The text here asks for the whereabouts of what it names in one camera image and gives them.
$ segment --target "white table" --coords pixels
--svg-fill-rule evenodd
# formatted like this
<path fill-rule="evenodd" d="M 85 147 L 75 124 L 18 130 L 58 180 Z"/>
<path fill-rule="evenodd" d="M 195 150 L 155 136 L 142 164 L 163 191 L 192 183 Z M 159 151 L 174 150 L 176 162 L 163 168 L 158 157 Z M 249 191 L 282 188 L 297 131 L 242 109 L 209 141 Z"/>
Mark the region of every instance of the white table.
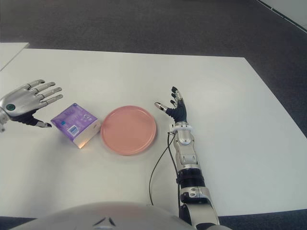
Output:
<path fill-rule="evenodd" d="M 38 218 L 97 201 L 149 203 L 150 173 L 171 122 L 154 102 L 169 104 L 172 85 L 185 99 L 218 215 L 307 208 L 307 139 L 244 58 L 24 49 L 2 71 L 0 92 L 33 79 L 55 81 L 64 94 L 37 118 L 49 121 L 76 102 L 103 120 L 132 104 L 155 117 L 157 137 L 145 152 L 124 157 L 99 135 L 79 150 L 56 128 L 9 122 L 0 138 L 0 216 Z M 153 177 L 153 202 L 177 214 L 167 154 Z"/>
<path fill-rule="evenodd" d="M 22 49 L 26 48 L 29 43 L 0 43 L 0 71 L 16 57 Z"/>

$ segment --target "tissue box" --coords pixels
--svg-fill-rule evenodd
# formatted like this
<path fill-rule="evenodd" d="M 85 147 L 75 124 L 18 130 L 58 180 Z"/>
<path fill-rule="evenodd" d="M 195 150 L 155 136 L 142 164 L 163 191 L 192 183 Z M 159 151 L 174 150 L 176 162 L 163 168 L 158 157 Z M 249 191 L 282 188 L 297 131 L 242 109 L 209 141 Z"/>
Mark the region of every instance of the tissue box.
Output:
<path fill-rule="evenodd" d="M 80 149 L 100 130 L 100 121 L 74 103 L 51 120 Z"/>

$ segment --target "floor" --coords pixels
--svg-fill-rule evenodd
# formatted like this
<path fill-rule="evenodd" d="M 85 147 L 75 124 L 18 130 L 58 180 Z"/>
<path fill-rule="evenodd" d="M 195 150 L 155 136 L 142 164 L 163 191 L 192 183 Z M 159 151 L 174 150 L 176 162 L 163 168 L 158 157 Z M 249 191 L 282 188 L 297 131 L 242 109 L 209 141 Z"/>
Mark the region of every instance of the floor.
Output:
<path fill-rule="evenodd" d="M 245 57 L 307 136 L 307 34 L 257 0 L 0 0 L 0 16 L 0 41 L 30 48 Z M 222 223 L 300 230 L 306 219 L 302 210 Z M 21 221 L 0 218 L 0 230 Z"/>

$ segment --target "pink plate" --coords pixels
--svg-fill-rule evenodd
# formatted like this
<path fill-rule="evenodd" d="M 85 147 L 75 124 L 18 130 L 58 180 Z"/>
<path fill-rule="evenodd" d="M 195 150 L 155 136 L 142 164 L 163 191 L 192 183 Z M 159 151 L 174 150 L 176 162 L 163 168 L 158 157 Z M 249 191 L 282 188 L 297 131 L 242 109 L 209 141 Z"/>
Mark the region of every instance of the pink plate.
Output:
<path fill-rule="evenodd" d="M 154 117 L 146 110 L 128 105 L 113 110 L 101 125 L 101 137 L 113 151 L 132 155 L 145 150 L 156 133 Z"/>

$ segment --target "wire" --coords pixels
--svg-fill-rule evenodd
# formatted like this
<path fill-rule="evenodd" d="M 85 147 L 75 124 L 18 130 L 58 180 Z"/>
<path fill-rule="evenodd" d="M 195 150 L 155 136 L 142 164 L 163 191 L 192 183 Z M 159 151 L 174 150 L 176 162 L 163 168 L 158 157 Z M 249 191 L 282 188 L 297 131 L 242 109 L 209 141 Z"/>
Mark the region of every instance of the wire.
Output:
<path fill-rule="evenodd" d="M 153 177 L 154 171 L 155 171 L 155 169 L 156 169 L 158 163 L 160 162 L 160 160 L 161 160 L 161 158 L 163 157 L 163 155 L 164 155 L 164 153 L 166 152 L 166 150 L 169 148 L 170 144 L 173 142 L 174 138 L 175 138 L 175 136 L 172 138 L 171 142 L 169 143 L 169 133 L 168 133 L 168 135 L 167 135 L 167 147 L 166 147 L 166 149 L 163 151 L 163 153 L 161 154 L 161 156 L 159 157 L 157 163 L 155 164 L 155 166 L 154 166 L 154 168 L 153 168 L 152 174 L 150 175 L 150 180 L 149 180 L 149 198 L 150 198 L 150 202 L 152 203 L 152 205 L 154 205 L 154 204 L 153 204 L 153 199 L 152 199 L 152 193 L 151 193 L 151 190 L 150 190 L 150 184 L 151 184 L 151 181 L 152 181 L 152 177 Z"/>
<path fill-rule="evenodd" d="M 171 152 L 169 145 L 170 145 L 170 143 L 169 143 L 169 135 L 168 135 L 168 137 L 167 137 L 167 148 L 168 148 L 169 156 L 172 159 L 173 166 L 174 166 L 175 171 L 176 171 L 176 176 L 178 178 L 179 174 L 178 174 L 177 167 L 176 167 L 176 164 L 175 164 L 175 161 L 174 161 L 174 158 L 173 158 L 173 155 L 172 155 L 172 152 Z M 178 209 L 180 209 L 180 185 L 179 184 L 178 184 L 178 187 L 177 187 L 177 199 L 178 199 Z"/>

